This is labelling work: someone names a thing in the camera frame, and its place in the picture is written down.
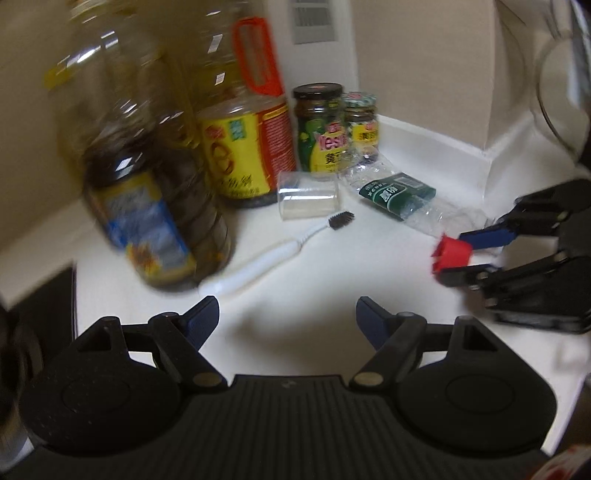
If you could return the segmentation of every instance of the yellow label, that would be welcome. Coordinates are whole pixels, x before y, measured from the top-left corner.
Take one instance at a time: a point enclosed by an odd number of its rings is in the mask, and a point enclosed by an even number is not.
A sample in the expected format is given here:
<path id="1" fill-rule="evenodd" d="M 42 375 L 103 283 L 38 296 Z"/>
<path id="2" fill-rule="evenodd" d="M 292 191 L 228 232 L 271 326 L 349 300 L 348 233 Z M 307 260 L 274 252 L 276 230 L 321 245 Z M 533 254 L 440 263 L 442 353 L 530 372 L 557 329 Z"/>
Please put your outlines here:
<path id="1" fill-rule="evenodd" d="M 310 156 L 310 171 L 338 171 L 340 155 L 347 149 L 345 129 L 335 122 L 327 126 L 324 134 L 315 132 L 314 135 L 316 144 Z"/>
<path id="2" fill-rule="evenodd" d="M 97 193 L 97 196 L 102 203 L 114 198 L 122 199 L 124 196 L 128 197 L 126 199 L 128 202 L 133 202 L 132 196 L 137 195 L 137 192 L 141 189 L 145 189 L 149 200 L 152 202 L 162 199 L 160 188 L 155 184 L 152 175 L 148 172 L 140 173 L 129 180 L 122 181 L 111 187 L 105 187 Z"/>
<path id="3" fill-rule="evenodd" d="M 255 113 L 204 120 L 201 130 L 209 168 L 222 195 L 239 200 L 271 191 L 259 148 Z"/>
<path id="4" fill-rule="evenodd" d="M 378 145 L 378 123 L 376 121 L 351 127 L 351 140 L 353 142 L 369 143 L 374 147 Z"/>
<path id="5" fill-rule="evenodd" d="M 68 69 L 67 62 L 61 61 L 57 66 L 48 70 L 44 76 L 45 88 L 53 90 L 72 78 L 72 69 Z"/>

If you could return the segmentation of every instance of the red bottle cap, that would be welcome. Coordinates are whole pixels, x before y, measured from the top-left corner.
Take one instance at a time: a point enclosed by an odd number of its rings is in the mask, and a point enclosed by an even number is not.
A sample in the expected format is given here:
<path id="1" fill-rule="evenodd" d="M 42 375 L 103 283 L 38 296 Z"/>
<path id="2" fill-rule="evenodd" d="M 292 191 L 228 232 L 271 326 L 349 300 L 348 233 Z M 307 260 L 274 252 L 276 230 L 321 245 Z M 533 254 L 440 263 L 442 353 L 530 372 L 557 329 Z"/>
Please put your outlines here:
<path id="1" fill-rule="evenodd" d="M 468 242 L 443 235 L 431 256 L 434 258 L 433 274 L 438 274 L 442 268 L 466 267 L 472 256 L 472 246 Z"/>

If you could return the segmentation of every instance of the toothbrush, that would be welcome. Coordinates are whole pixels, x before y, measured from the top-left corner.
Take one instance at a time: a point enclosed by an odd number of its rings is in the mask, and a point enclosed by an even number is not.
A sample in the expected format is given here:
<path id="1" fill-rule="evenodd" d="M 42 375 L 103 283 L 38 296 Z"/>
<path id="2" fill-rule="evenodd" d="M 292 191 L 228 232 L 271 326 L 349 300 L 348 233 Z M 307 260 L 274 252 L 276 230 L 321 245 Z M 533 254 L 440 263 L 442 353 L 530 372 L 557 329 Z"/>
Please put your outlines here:
<path id="1" fill-rule="evenodd" d="M 217 275 L 204 280 L 199 285 L 199 294 L 204 296 L 221 296 L 234 293 L 254 282 L 257 278 L 262 277 L 277 265 L 295 257 L 300 253 L 304 244 L 318 232 L 328 227 L 338 230 L 350 224 L 354 218 L 355 215 L 351 212 L 342 211 L 335 213 L 327 217 L 322 223 L 310 228 L 301 237 L 293 238 L 281 245 L 277 245 L 271 250 L 261 253 L 242 268 L 226 275 Z"/>

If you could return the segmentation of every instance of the transparent plastic container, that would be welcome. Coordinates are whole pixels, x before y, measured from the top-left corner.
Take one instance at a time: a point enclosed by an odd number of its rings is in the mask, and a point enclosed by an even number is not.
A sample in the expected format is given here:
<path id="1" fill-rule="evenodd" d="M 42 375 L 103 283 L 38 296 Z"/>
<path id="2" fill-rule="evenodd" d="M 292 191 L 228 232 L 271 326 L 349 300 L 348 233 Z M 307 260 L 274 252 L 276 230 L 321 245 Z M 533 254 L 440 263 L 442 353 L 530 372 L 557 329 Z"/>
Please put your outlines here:
<path id="1" fill-rule="evenodd" d="M 339 178 L 335 173 L 281 172 L 277 201 L 282 220 L 328 216 L 340 209 Z"/>
<path id="2" fill-rule="evenodd" d="M 493 223 L 483 211 L 448 202 L 436 195 L 435 189 L 401 173 L 370 145 L 352 145 L 341 155 L 340 178 L 353 192 L 388 210 L 397 220 L 436 238 L 444 233 L 457 238 Z"/>

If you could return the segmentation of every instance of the backsplash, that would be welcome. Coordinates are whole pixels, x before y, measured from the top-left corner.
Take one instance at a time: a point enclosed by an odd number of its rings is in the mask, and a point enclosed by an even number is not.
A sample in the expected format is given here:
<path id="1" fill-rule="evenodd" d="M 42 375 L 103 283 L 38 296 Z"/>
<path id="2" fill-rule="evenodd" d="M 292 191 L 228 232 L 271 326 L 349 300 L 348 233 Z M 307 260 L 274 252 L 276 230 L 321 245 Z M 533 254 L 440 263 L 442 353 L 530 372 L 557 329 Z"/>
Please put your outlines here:
<path id="1" fill-rule="evenodd" d="M 76 197 L 43 86 L 66 18 L 64 0 L 0 0 L 0 246 Z"/>
<path id="2" fill-rule="evenodd" d="M 359 86 L 379 113 L 490 147 L 525 101 L 532 29 L 501 2 L 352 2 Z"/>

